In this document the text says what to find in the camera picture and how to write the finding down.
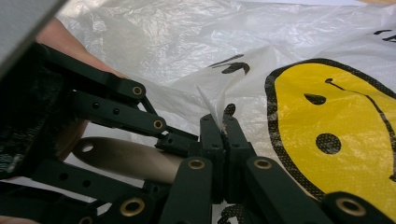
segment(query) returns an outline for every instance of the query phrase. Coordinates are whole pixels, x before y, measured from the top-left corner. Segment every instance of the crumpled plastic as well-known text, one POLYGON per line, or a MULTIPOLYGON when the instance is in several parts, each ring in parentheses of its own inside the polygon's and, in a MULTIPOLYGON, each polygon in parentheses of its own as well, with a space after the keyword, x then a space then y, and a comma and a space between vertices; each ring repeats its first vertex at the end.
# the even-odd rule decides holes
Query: crumpled plastic
MULTIPOLYGON (((234 116, 256 152, 282 163, 270 138, 265 80, 283 66, 324 58, 395 92, 395 12, 396 5, 78 0, 58 18, 90 53, 143 83, 168 125, 199 134, 200 117, 211 113, 221 126, 224 108, 235 104, 234 116), (238 69, 224 72, 232 64, 238 69)), ((155 142, 94 125, 85 135, 155 142)))

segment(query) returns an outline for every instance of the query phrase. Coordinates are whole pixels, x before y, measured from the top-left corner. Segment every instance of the human hand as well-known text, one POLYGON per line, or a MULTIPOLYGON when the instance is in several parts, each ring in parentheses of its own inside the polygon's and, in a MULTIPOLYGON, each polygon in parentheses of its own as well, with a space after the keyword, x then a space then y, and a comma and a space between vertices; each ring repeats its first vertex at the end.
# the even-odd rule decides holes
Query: human hand
MULTIPOLYGON (((91 55, 57 19, 52 19, 52 21, 49 22, 38 34, 36 41, 99 70, 110 72, 118 77, 127 78, 122 73, 114 70, 91 55)), ((56 149, 60 160, 64 160, 69 155, 77 141, 83 135, 87 124, 88 121, 79 119, 78 122, 69 125, 58 134, 56 149)))

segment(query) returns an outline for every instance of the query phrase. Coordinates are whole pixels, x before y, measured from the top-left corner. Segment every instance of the smiley face mouth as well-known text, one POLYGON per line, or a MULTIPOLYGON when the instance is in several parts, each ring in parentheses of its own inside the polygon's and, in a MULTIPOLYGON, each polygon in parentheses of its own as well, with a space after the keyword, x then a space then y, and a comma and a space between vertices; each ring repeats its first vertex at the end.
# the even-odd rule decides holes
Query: smiley face mouth
MULTIPOLYGON (((339 89, 340 91, 349 91, 349 90, 346 90, 346 89, 338 86, 337 84, 333 83, 332 78, 327 78, 325 80, 325 83, 334 86, 335 88, 339 89)), ((387 119, 387 116, 379 108, 379 106, 376 104, 375 100, 372 97, 370 97, 369 95, 363 94, 358 91, 349 91, 349 92, 354 92, 354 93, 357 93, 359 95, 366 97, 370 101, 370 103, 373 105, 373 107, 375 108, 376 112, 378 113, 378 115, 380 116, 382 121, 384 122, 385 127, 387 128, 387 131, 389 133, 390 146, 391 146, 392 152, 393 152, 392 153, 393 154, 393 175, 391 175, 389 177, 389 179, 396 182, 396 135, 395 135, 395 132, 393 131, 392 126, 390 125, 389 120, 387 119)))

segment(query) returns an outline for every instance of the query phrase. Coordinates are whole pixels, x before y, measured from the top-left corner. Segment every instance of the smiley face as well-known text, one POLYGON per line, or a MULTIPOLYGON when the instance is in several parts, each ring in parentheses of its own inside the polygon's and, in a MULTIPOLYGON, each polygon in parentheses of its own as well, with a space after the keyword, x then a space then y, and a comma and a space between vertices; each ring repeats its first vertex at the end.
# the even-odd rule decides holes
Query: smiley face
POLYGON ((345 191, 396 220, 396 94, 324 59, 267 79, 268 124, 277 156, 313 196, 345 191))

